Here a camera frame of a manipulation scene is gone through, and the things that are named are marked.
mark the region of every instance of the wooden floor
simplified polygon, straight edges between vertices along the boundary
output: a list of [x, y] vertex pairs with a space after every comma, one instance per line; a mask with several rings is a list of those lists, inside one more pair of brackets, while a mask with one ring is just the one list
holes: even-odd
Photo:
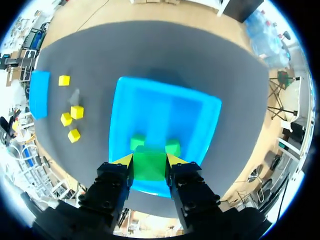
[[[252, 52], [243, 24], [225, 15], [217, 17], [217, 12], [213, 8], [185, 1], [180, 2], [179, 5], [168, 3], [131, 4], [129, 0], [109, 0], [106, 2], [106, 0], [70, 0], [65, 6], [58, 9], [54, 15], [42, 47], [45, 48], [67, 35], [96, 25], [124, 21], [157, 20], [211, 32], [239, 45], [248, 52]], [[271, 71], [270, 76], [276, 77], [277, 71]], [[268, 104], [274, 106], [276, 103], [271, 97]], [[252, 183], [243, 181], [260, 164], [264, 165], [261, 177], [263, 178], [268, 174], [269, 167], [264, 163], [264, 158], [269, 150], [277, 151], [276, 139], [281, 134], [281, 130], [280, 120], [278, 118], [271, 120], [270, 113], [266, 111], [265, 120], [252, 155], [243, 171], [235, 179], [235, 183], [223, 196], [223, 200], [236, 203], [240, 201], [237, 191], [245, 195], [257, 188], [259, 184], [257, 180]], [[66, 176], [71, 187], [76, 186], [77, 181], [55, 163], [53, 164], [59, 172]]]

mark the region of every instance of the table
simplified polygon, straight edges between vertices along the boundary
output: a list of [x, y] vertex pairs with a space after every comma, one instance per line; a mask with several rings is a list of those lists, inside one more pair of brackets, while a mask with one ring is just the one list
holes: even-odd
[[306, 160], [308, 151], [310, 149], [311, 141], [312, 141], [312, 136], [314, 133], [314, 126], [315, 126], [315, 93], [314, 88], [313, 88], [313, 83], [312, 79], [309, 78], [309, 88], [308, 88], [308, 94], [309, 94], [309, 108], [308, 108], [308, 115], [307, 115], [307, 120], [306, 120], [306, 128], [305, 128], [305, 134], [302, 140], [301, 148], [298, 149], [289, 142], [285, 141], [284, 139], [278, 137], [277, 140], [279, 143], [284, 144], [287, 146], [289, 149], [291, 149], [295, 154], [290, 153], [289, 151], [283, 149], [280, 147], [279, 149], [290, 156], [293, 160], [298, 162], [298, 167], [297, 170], [300, 171], [302, 169], [302, 166]]
[[[48, 117], [34, 123], [37, 140], [86, 187], [94, 182], [101, 163], [109, 159], [110, 116], [117, 80], [122, 76], [182, 86], [222, 100], [219, 121], [201, 164], [206, 183], [221, 196], [247, 164], [267, 108], [266, 66], [230, 41], [170, 22], [118, 22], [79, 31], [44, 48], [36, 69], [50, 72]], [[58, 86], [60, 75], [70, 75], [68, 87]], [[69, 129], [63, 127], [60, 117], [70, 110], [68, 100], [75, 89], [80, 92], [84, 118], [76, 123], [81, 139], [71, 144]], [[177, 217], [171, 199], [134, 189], [124, 206]]]

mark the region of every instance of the water bottle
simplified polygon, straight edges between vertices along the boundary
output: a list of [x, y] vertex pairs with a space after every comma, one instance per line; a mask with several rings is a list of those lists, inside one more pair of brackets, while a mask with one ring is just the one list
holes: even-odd
[[255, 10], [245, 21], [246, 33], [249, 38], [263, 32], [267, 18], [264, 11]]

